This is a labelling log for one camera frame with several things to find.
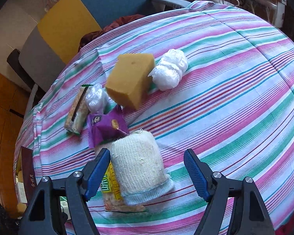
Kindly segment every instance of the white plastic bag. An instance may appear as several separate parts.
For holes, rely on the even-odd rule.
[[[91,113],[103,114],[109,97],[101,84],[90,86],[90,91],[85,97],[86,105]]]
[[[165,53],[155,68],[149,73],[152,81],[161,91],[175,88],[188,68],[183,51],[170,49]]]

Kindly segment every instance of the knitted fabric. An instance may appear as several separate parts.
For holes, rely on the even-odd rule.
[[[156,140],[150,132],[135,131],[114,141],[111,161],[127,205],[156,199],[170,191],[174,183],[165,174]]]

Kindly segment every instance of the chair backrest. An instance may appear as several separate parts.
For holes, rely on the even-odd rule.
[[[19,62],[47,91],[77,54],[85,34],[101,30],[121,16],[153,13],[149,0],[60,0],[26,40]]]

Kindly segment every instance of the wooden floor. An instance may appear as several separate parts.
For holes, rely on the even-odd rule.
[[[13,158],[28,98],[29,93],[0,74],[0,202],[11,217],[18,215]]]

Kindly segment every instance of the yellow label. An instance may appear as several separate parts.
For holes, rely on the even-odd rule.
[[[115,199],[117,199],[117,200],[122,199],[120,187],[119,187],[119,184],[118,184],[117,179],[115,177],[114,169],[113,169],[111,162],[108,166],[108,169],[107,169],[105,175],[103,176],[100,187],[101,187],[101,191],[103,193],[113,192]]]
[[[115,129],[115,130],[119,129],[119,123],[118,123],[117,120],[112,119],[111,122],[112,122],[112,127],[113,127],[113,129]]]

